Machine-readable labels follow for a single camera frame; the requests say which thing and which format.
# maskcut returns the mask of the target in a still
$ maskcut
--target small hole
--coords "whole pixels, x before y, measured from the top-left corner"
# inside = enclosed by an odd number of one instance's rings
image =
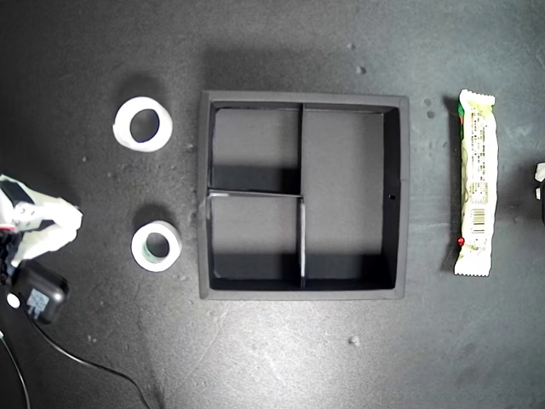
[[[164,258],[169,254],[169,242],[158,233],[151,233],[147,236],[146,247],[155,257]]]
[[[130,133],[135,141],[142,143],[152,139],[159,129],[159,116],[152,109],[138,112],[130,121]]]

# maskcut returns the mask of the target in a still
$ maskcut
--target masking tape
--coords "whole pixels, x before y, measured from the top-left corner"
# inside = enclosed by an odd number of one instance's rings
[[[148,141],[138,142],[130,133],[130,123],[138,112],[153,110],[159,118],[157,133]],[[164,147],[172,136],[172,117],[157,101],[146,96],[137,96],[125,102],[113,121],[113,135],[118,142],[139,152],[155,152]]]
[[[165,257],[154,256],[147,247],[150,234],[162,235],[169,243],[169,254]],[[152,222],[141,227],[133,237],[131,250],[136,262],[148,271],[164,271],[174,264],[181,253],[181,238],[178,231],[167,222]]]

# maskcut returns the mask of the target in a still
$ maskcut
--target black cable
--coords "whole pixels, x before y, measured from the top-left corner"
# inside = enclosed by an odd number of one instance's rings
[[[23,392],[25,393],[26,409],[31,409],[31,400],[28,397],[28,390],[26,389],[25,379],[23,378],[23,374],[21,373],[19,365],[17,364],[17,360],[15,359],[14,355],[11,353],[11,349],[9,349],[8,343],[6,343],[6,340],[3,339],[3,334],[1,331],[0,331],[0,341],[2,341],[3,346],[6,347],[9,358],[11,358],[11,361],[14,363],[15,370],[17,371],[17,375],[19,375],[20,384],[22,385]]]
[[[25,314],[25,315],[26,315],[27,319],[31,322],[31,324],[34,326],[34,328],[36,328],[36,330],[39,332],[39,334],[43,337],[43,339],[45,339],[48,342],[48,344],[51,345],[54,349],[59,351],[64,356],[67,356],[71,360],[75,360],[78,364],[81,364],[83,366],[87,366],[88,368],[100,369],[101,371],[110,373],[112,375],[115,375],[116,377],[120,377],[120,378],[124,379],[127,382],[130,382],[136,388],[136,391],[138,392],[138,396],[140,397],[140,400],[141,400],[142,404],[146,407],[146,409],[152,409],[152,407],[148,405],[148,403],[146,401],[146,398],[144,397],[144,394],[142,393],[140,387],[133,380],[132,377],[129,377],[129,376],[125,375],[124,373],[115,371],[113,369],[106,368],[105,366],[102,366],[102,365],[99,365],[99,364],[94,364],[92,362],[88,362],[88,361],[86,361],[86,360],[84,360],[82,358],[78,358],[76,355],[70,354],[68,351],[66,351],[61,346],[59,346],[55,341],[53,341],[49,337],[49,335],[46,334],[43,331],[43,329],[32,319],[32,317],[30,317],[28,314]]]

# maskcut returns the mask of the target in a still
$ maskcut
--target white tape roll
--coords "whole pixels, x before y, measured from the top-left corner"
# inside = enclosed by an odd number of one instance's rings
[[[151,109],[159,118],[157,133],[145,142],[138,142],[130,133],[130,123],[138,112]],[[169,112],[161,104],[146,96],[137,96],[125,102],[120,108],[113,121],[113,134],[118,142],[139,152],[155,152],[164,147],[172,136],[172,118]]]
[[[147,248],[150,234],[161,234],[169,243],[169,254],[165,257],[154,256]],[[178,259],[181,253],[181,238],[177,230],[167,222],[152,222],[141,227],[133,237],[131,245],[136,262],[148,271],[164,271]]]

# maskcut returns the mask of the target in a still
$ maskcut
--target black divided tray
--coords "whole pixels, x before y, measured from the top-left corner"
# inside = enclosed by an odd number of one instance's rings
[[[406,97],[205,91],[198,148],[202,298],[403,296]]]

